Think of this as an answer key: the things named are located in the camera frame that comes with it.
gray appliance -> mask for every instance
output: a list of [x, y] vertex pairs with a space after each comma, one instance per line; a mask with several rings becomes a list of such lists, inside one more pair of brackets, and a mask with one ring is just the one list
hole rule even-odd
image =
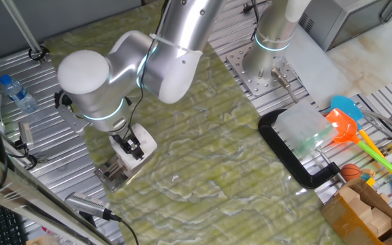
[[324, 50], [392, 20], [392, 0], [312, 0], [299, 24]]

workbench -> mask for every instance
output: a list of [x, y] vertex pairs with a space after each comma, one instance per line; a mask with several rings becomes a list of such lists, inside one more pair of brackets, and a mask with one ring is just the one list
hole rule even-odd
[[[53, 65], [77, 50], [105, 55], [132, 29], [154, 32], [160, 7], [153, 3], [49, 40]], [[129, 98], [137, 101], [140, 91]], [[133, 122], [150, 132], [158, 148], [140, 173], [108, 193], [112, 209], [133, 227], [140, 244], [341, 242], [321, 216], [316, 194], [298, 185], [263, 141], [258, 121], [208, 44], [190, 91], [178, 103], [166, 105], [145, 93]], [[100, 135], [85, 137], [96, 164], [106, 159], [99, 149], [110, 148]], [[127, 228], [121, 230], [134, 244]]]

small basketball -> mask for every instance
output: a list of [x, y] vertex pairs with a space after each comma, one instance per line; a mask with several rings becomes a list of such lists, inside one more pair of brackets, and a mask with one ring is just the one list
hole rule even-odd
[[361, 177], [361, 170], [355, 164], [349, 163], [341, 168], [341, 175], [346, 181]]

metal clamp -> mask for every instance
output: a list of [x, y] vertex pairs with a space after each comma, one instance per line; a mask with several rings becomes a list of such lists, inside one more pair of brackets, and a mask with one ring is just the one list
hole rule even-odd
[[327, 167], [314, 175], [308, 173], [302, 163], [296, 158], [272, 127], [279, 114], [284, 111], [285, 110], [274, 110], [263, 116], [258, 124], [259, 133], [263, 136], [264, 140], [282, 164], [290, 171], [294, 179], [307, 189], [315, 189], [340, 173], [340, 168], [335, 163], [329, 163]]

slotted aluminum platform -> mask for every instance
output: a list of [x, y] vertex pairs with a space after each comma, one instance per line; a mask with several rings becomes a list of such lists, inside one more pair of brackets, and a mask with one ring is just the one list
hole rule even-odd
[[[217, 18], [208, 41], [225, 62], [225, 66], [229, 68], [236, 82], [252, 101], [258, 113], [264, 115], [272, 110], [293, 105], [293, 100], [280, 85], [272, 87], [259, 96], [253, 95], [244, 86], [244, 82], [232, 71], [230, 63], [227, 62], [226, 55], [228, 53], [251, 43], [250, 36], [254, 31], [256, 22], [253, 12], [243, 13], [243, 4], [246, 2], [248, 1], [230, 0], [227, 2], [223, 12]], [[262, 12], [263, 4], [259, 4], [259, 7], [260, 12]], [[19, 52], [0, 60], [0, 75], [3, 74], [14, 75], [20, 79], [39, 104], [35, 113], [25, 115], [19, 111], [12, 101], [3, 97], [3, 121], [10, 139], [17, 140], [19, 137], [18, 122], [29, 122], [35, 140], [35, 147], [31, 149], [31, 153], [45, 154], [49, 158], [47, 164], [37, 166], [32, 170], [33, 175], [62, 199], [71, 192], [77, 191], [107, 201], [102, 185], [93, 173], [95, 168], [84, 140], [67, 126], [54, 108], [53, 97], [54, 93], [59, 90], [59, 86], [52, 64], [40, 67], [39, 63], [29, 59], [27, 51]], [[290, 83], [298, 99], [305, 99], [314, 104], [299, 80], [294, 79]], [[354, 100], [360, 107], [373, 109], [384, 116], [389, 116], [392, 114], [392, 85], [369, 97], [358, 96]], [[373, 126], [365, 121], [362, 124], [379, 146], [388, 144], [389, 141], [385, 140], [381, 132], [375, 130]], [[326, 147], [324, 151], [340, 167], [345, 163], [355, 163], [364, 167], [371, 162], [369, 157], [351, 145]], [[307, 159], [304, 162], [310, 172], [316, 171], [322, 164], [324, 163], [320, 157]], [[382, 191], [391, 190], [391, 185], [388, 184], [388, 176], [382, 175], [377, 178], [377, 182], [381, 185]], [[338, 187], [338, 182], [333, 179], [333, 181], [318, 188], [316, 192], [324, 201]], [[121, 242], [123, 240], [117, 223], [107, 222], [99, 218], [95, 222], [98, 229], [112, 241]], [[29, 233], [29, 238], [35, 238], [43, 234], [40, 226], [29, 220], [25, 221], [25, 227]]]
[[[263, 4], [259, 4], [259, 7], [260, 12], [262, 12]], [[242, 90], [252, 101], [260, 115], [292, 106], [293, 100], [290, 98], [287, 91], [280, 85], [274, 86], [265, 93], [255, 95], [254, 91], [250, 91], [252, 87], [249, 88], [246, 81], [239, 76], [241, 74], [238, 74], [235, 71], [235, 60], [231, 59], [229, 55], [234, 54], [235, 56], [240, 50], [245, 50], [249, 46], [251, 43], [250, 37], [254, 31], [256, 22], [252, 12], [245, 14], [242, 12], [242, 4], [239, 4], [239, 1], [229, 2], [225, 9], [229, 10], [229, 17], [218, 19], [213, 34], [210, 36], [210, 43], [215, 51], [217, 51], [219, 57], [224, 60], [225, 65], [233, 74], [236, 82], [242, 87]], [[308, 103], [314, 105], [316, 110], [323, 111], [326, 109], [317, 107], [298, 79], [293, 79], [289, 82], [291, 83], [294, 94], [299, 100], [306, 100]], [[385, 87], [370, 96], [357, 95], [352, 99], [361, 109], [378, 112], [387, 117], [392, 115], [392, 85]], [[381, 133], [366, 120], [363, 119], [360, 123], [379, 147], [385, 146], [390, 142], [390, 140], [387, 140], [385, 134]], [[332, 161], [337, 163], [339, 167], [342, 167], [347, 163], [354, 163], [360, 168], [368, 167], [376, 169], [377, 175], [375, 177], [375, 185], [378, 187], [377, 191], [379, 193], [386, 193], [390, 196], [391, 201], [389, 205], [392, 207], [392, 182], [390, 181], [389, 174], [382, 166], [377, 165], [377, 163], [372, 164], [374, 162], [372, 158], [364, 153], [358, 146], [354, 144], [330, 145], [324, 148], [323, 151]], [[304, 159], [302, 163], [311, 174], [316, 173], [322, 167], [326, 166], [326, 163], [320, 156]], [[320, 199], [323, 202], [326, 202], [340, 187], [341, 184], [338, 180], [333, 178], [315, 191]]]

